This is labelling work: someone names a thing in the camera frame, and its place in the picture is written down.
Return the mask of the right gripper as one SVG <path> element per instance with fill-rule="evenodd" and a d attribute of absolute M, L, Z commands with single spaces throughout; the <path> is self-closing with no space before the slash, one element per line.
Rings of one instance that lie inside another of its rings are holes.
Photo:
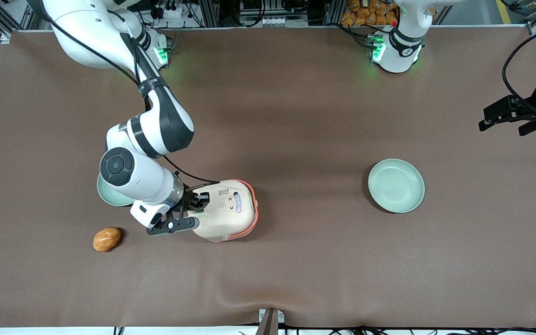
<path fill-rule="evenodd" d="M 188 211 L 203 211 L 210 203 L 210 193 L 188 191 L 168 196 L 160 203 L 134 201 L 130 213 L 150 236 L 173 234 L 196 229 L 200 221 L 186 216 Z"/>

